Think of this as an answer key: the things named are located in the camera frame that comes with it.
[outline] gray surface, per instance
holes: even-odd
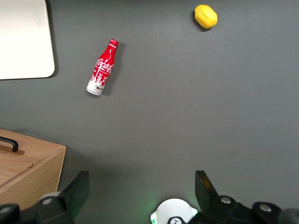
[[[193,10],[208,4],[205,32]],[[195,170],[246,206],[299,207],[299,1],[50,0],[56,72],[0,81],[0,127],[68,147],[60,188],[89,170],[83,223],[198,208]],[[85,88],[120,42],[101,97]]]

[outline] red aluminum bottle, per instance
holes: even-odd
[[[88,82],[86,90],[95,95],[101,95],[105,84],[108,80],[109,75],[111,74],[113,65],[114,65],[114,55],[118,42],[114,39],[111,39],[107,49],[99,57],[95,68],[93,70],[93,76]]]

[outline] black handle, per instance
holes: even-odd
[[[8,142],[8,143],[12,144],[13,145],[13,153],[18,151],[19,145],[15,140],[4,138],[4,137],[0,136],[0,141],[4,141],[4,142]]]

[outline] lemon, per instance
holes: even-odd
[[[207,5],[199,5],[195,8],[195,19],[204,28],[209,29],[216,25],[218,17],[216,12]]]

